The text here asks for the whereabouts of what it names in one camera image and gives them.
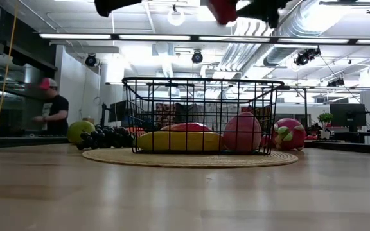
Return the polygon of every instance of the pink cap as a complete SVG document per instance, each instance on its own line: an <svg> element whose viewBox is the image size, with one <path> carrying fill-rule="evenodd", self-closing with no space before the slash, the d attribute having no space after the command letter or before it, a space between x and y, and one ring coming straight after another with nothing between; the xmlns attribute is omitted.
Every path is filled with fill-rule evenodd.
<svg viewBox="0 0 370 231"><path fill-rule="evenodd" d="M40 89L48 90L50 87L57 87L57 83L55 80L51 78L44 78L42 83L38 86Z"/></svg>

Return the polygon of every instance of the wire basket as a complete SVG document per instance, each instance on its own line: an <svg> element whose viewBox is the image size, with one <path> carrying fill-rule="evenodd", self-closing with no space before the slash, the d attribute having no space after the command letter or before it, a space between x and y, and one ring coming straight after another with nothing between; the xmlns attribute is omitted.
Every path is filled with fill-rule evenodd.
<svg viewBox="0 0 370 231"><path fill-rule="evenodd" d="M134 153L269 155L281 81L129 77Z"/></svg>

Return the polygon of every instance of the potted plant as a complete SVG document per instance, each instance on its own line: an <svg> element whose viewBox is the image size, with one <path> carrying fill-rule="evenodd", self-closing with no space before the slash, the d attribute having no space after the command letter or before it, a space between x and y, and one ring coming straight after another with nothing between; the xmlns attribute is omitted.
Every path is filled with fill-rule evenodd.
<svg viewBox="0 0 370 231"><path fill-rule="evenodd" d="M327 131L326 125L332 121L333 115L331 113L322 113L318 116L318 120L322 123L323 130L321 130L321 139L329 139L331 132Z"/></svg>

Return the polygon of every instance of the wooden table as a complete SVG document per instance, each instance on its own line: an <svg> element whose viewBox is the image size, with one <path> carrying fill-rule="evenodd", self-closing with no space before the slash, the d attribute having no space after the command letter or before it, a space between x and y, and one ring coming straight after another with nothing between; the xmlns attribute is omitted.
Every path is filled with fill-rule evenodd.
<svg viewBox="0 0 370 231"><path fill-rule="evenodd" d="M0 149L0 230L370 230L370 154L304 149L248 169L118 166Z"/></svg>

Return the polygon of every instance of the woven placemat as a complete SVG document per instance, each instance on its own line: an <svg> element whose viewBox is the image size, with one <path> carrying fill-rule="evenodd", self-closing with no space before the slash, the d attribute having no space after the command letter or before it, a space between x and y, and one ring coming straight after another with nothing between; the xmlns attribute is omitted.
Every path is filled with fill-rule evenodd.
<svg viewBox="0 0 370 231"><path fill-rule="evenodd" d="M298 161L295 155L272 151L270 155L169 155L135 154L130 148L99 149L85 151L85 158L113 164L152 167L264 167L292 164Z"/></svg>

